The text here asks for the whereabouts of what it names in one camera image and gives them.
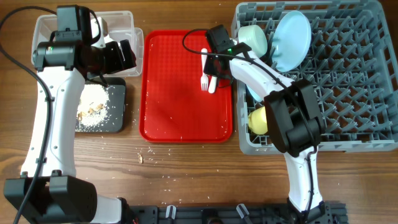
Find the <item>food scraps and rice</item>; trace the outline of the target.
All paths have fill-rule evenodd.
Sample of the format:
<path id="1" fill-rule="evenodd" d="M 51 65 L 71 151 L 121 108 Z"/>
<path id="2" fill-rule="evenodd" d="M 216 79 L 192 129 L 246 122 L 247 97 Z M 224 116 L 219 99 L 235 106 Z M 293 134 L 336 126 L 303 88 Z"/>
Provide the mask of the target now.
<path id="1" fill-rule="evenodd" d="M 89 131 L 108 117 L 109 94 L 101 85 L 85 85 L 77 109 L 77 130 Z"/>

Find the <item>light blue bowl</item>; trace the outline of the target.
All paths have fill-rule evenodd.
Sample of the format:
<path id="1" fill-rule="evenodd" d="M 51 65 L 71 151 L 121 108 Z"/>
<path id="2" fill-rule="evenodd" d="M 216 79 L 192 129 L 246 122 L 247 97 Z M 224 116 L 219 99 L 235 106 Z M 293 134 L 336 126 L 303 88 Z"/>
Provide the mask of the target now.
<path id="1" fill-rule="evenodd" d="M 263 101 L 263 98 L 260 97 L 258 94 L 256 94 L 256 92 L 255 92 L 253 89 L 251 89 L 251 88 L 248 87 L 248 86 L 246 86 L 246 88 L 248 89 L 248 92 L 250 93 L 250 95 L 252 96 L 252 98 L 253 98 L 256 102 L 260 103 L 260 102 Z"/>

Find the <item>yellow plastic cup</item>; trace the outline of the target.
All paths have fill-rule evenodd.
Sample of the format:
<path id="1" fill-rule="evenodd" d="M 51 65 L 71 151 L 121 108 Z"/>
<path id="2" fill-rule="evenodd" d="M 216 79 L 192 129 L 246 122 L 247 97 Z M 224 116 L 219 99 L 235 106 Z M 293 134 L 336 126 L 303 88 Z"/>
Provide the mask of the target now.
<path id="1" fill-rule="evenodd" d="M 268 132 L 266 110 L 264 106 L 254 110 L 248 115 L 248 127 L 253 133 L 258 135 Z"/>

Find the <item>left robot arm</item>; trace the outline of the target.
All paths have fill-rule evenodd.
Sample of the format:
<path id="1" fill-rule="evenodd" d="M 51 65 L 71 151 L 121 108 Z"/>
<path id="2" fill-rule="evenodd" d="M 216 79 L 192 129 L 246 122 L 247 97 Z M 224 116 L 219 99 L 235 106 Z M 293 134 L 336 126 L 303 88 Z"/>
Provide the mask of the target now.
<path id="1" fill-rule="evenodd" d="M 16 179 L 4 184 L 5 198 L 16 208 L 15 221 L 30 223 L 136 223 L 124 198 L 109 198 L 76 177 L 76 114 L 87 81 L 106 85 L 105 75 L 136 66 L 127 40 L 98 46 L 94 11 L 60 6 L 57 30 L 37 46 L 30 75 L 37 80 L 34 130 L 27 157 Z"/>

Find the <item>mint green bowl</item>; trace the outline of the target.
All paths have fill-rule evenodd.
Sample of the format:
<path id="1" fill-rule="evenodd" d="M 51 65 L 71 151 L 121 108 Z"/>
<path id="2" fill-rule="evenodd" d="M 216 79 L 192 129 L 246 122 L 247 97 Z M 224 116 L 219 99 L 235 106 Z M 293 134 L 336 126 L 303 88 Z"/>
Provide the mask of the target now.
<path id="1" fill-rule="evenodd" d="M 259 58 L 263 57 L 268 50 L 266 35 L 258 25 L 241 27 L 238 30 L 238 42 L 244 42 L 250 46 Z"/>

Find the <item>white plastic spoon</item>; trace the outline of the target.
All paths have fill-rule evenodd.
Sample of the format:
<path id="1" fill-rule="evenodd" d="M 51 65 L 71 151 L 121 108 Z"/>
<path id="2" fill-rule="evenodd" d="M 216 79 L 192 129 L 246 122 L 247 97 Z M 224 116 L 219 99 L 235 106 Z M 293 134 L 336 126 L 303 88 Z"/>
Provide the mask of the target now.
<path id="1" fill-rule="evenodd" d="M 217 86 L 217 77 L 212 76 L 210 83 L 208 85 L 208 92 L 210 94 L 213 94 L 216 90 L 216 86 Z"/>

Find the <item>white plastic fork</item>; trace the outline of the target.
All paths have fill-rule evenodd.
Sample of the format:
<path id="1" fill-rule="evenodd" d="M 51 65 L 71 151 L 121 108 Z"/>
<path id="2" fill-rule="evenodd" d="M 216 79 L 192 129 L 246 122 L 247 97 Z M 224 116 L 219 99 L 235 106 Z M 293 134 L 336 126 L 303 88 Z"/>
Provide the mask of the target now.
<path id="1" fill-rule="evenodd" d="M 208 90 L 208 76 L 205 73 L 205 64 L 206 64 L 206 59 L 207 55 L 201 55 L 201 69 L 202 69 L 202 75 L 200 78 L 201 81 L 201 90 L 202 91 L 207 91 Z"/>

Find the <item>light blue plate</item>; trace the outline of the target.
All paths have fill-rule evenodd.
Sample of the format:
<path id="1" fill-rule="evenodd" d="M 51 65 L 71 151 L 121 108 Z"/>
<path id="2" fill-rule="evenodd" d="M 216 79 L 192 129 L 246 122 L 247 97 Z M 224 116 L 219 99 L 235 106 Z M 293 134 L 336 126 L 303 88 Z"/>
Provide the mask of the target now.
<path id="1" fill-rule="evenodd" d="M 272 47 L 271 57 L 276 69 L 288 72 L 297 68 L 306 57 L 312 39 L 309 20 L 300 11 L 288 12 L 278 23 Z"/>

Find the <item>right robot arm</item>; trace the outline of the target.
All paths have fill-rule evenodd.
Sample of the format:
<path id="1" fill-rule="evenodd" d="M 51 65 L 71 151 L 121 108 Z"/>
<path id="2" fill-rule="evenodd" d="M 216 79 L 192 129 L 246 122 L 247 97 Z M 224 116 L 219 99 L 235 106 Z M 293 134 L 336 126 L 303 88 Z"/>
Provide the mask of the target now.
<path id="1" fill-rule="evenodd" d="M 287 164 L 289 202 L 299 215 L 308 215 L 323 201 L 316 159 L 325 125 L 313 85 L 271 69 L 246 43 L 234 43 L 222 25 L 208 29 L 205 37 L 210 46 L 207 72 L 235 78 L 263 97 L 268 135 Z"/>

